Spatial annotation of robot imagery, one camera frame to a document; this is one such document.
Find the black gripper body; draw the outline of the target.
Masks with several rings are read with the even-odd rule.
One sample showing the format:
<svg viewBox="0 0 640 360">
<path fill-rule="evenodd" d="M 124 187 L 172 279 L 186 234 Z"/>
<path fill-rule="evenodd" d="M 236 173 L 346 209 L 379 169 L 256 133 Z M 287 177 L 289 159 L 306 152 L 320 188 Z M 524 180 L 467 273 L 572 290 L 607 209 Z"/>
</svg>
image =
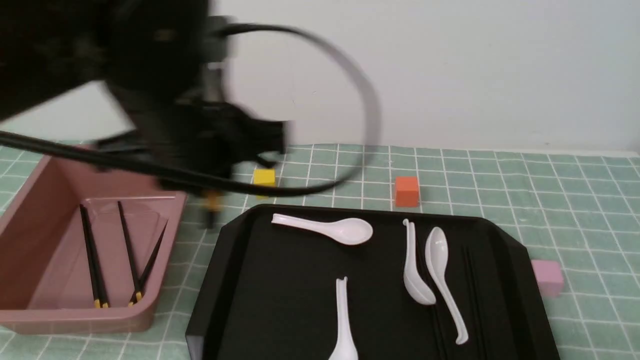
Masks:
<svg viewBox="0 0 640 360">
<path fill-rule="evenodd" d="M 270 169 L 287 147 L 284 121 L 251 114 L 224 98 L 206 98 L 206 88 L 191 85 L 176 92 L 163 85 L 106 82 L 134 129 L 99 139 L 101 172 L 126 170 L 155 178 L 165 190 L 205 193 L 273 193 L 271 186 L 233 178 L 234 166 L 253 162 Z"/>
</svg>

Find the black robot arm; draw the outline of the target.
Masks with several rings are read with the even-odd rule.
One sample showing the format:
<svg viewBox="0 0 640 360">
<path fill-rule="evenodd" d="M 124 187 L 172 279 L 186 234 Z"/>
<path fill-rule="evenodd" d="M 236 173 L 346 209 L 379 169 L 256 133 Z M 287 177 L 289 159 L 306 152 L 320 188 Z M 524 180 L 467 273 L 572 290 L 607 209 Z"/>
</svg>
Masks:
<svg viewBox="0 0 640 360">
<path fill-rule="evenodd" d="M 3 0 L 2 121 L 101 81 L 134 130 L 91 148 L 5 131 L 1 144 L 146 173 L 172 191 L 245 192 L 233 167 L 274 166 L 263 155 L 285 154 L 285 124 L 205 99 L 208 55 L 226 50 L 226 39 L 208 31 L 227 20 L 210 9 L 208 0 Z"/>
</svg>

